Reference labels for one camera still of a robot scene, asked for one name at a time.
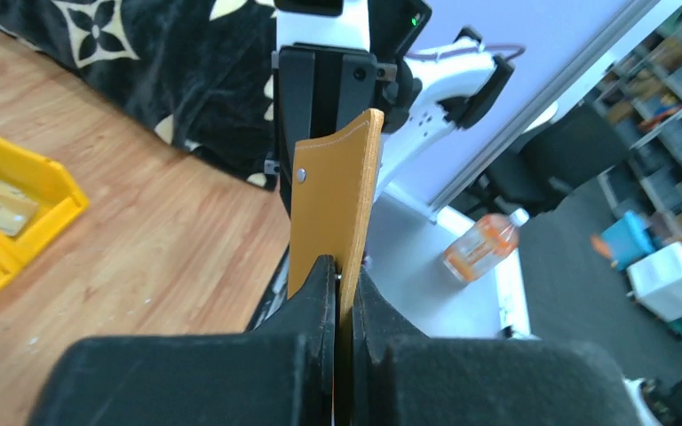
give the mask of chair backrest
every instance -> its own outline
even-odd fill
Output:
[[[539,178],[577,188],[625,160],[629,148],[591,105],[581,104],[532,138],[520,155]]]

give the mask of yellow tray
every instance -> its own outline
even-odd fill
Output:
[[[0,180],[40,205],[15,237],[0,233],[0,289],[31,262],[88,206],[63,166],[0,138]]]

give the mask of gray floor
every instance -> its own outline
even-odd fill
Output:
[[[469,204],[464,198],[452,205]],[[682,346],[626,298],[625,276],[591,249],[590,236],[614,221],[593,180],[521,228],[519,256],[533,334],[594,342],[628,377],[674,383],[682,377]]]

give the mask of black patterned fabric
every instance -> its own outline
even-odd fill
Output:
[[[164,142],[274,189],[272,0],[0,0],[0,30]]]

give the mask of office chair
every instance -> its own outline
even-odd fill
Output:
[[[527,142],[505,150],[466,189],[480,208],[502,212],[496,199],[523,207],[531,216],[558,207],[581,184],[629,156],[629,148],[595,109],[581,104]],[[488,179],[486,186],[480,183]]]

